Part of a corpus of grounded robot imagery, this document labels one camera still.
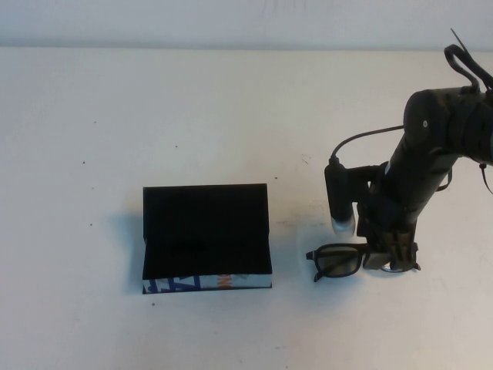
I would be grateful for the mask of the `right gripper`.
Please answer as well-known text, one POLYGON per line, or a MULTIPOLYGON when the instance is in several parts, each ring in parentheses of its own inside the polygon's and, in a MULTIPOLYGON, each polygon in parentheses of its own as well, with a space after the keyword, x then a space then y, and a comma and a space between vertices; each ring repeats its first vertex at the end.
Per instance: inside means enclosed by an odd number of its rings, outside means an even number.
POLYGON ((392 271, 399 271, 401 264, 403 268, 415 268, 419 202, 360 191, 356 193, 356 204, 356 235, 365 238, 372 247, 387 247, 392 271))

